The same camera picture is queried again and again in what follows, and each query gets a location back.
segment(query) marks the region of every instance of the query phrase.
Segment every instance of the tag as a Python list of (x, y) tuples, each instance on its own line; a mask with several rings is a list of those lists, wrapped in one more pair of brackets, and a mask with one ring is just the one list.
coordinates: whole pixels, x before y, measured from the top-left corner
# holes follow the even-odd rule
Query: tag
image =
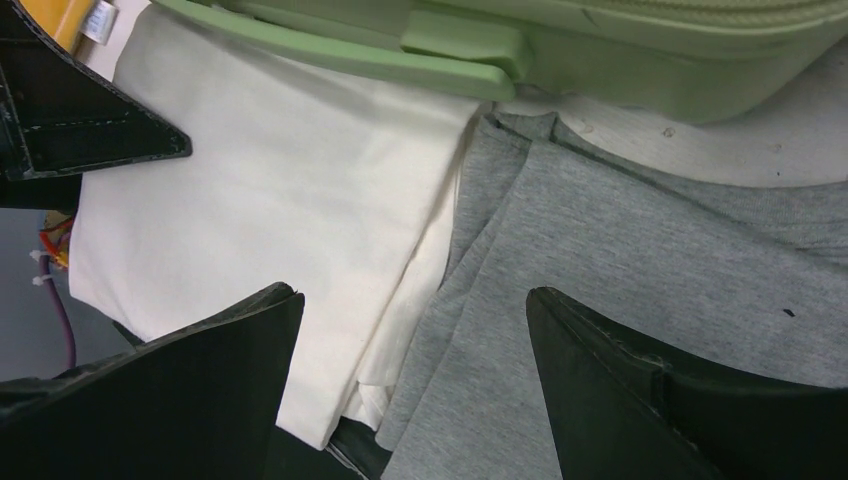
[(95, 42), (105, 45), (109, 39), (109, 34), (112, 33), (112, 27), (115, 25), (115, 18), (118, 16), (118, 9), (106, 2), (99, 0), (97, 5), (91, 9), (88, 18), (82, 26), (82, 34), (94, 40)]

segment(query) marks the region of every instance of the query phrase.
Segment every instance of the yellow object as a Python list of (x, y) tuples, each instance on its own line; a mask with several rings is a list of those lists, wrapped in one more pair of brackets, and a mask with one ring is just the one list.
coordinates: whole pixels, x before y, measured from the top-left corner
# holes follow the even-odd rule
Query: yellow object
[(21, 0), (30, 16), (62, 48), (72, 52), (96, 0)]

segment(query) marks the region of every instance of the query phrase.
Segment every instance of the green handle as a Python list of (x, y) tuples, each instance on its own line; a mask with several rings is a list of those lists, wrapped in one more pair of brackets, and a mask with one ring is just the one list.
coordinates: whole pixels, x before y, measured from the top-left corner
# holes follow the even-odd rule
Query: green handle
[(515, 86), (502, 69), (479, 63), (393, 52), (326, 38), (213, 9), (189, 0), (153, 0), (189, 20), (303, 63), (386, 80), (506, 102)]

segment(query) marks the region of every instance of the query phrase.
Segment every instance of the purple cable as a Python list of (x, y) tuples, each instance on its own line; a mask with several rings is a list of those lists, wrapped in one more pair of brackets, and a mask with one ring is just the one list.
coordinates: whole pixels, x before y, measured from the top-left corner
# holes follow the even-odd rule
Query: purple cable
[[(50, 273), (50, 256), (42, 255), (38, 260), (38, 267), (42, 275), (51, 275)], [(77, 342), (74, 339), (74, 331), (71, 328), (71, 319), (68, 318), (68, 312), (65, 311), (65, 305), (62, 304), (62, 298), (59, 297), (59, 290), (56, 289), (56, 284), (52, 278), (46, 277), (44, 285), (50, 291), (50, 298), (53, 300), (53, 305), (56, 307), (56, 313), (59, 314), (59, 321), (62, 322), (62, 330), (65, 333), (65, 345), (68, 348), (68, 368), (77, 366)]]

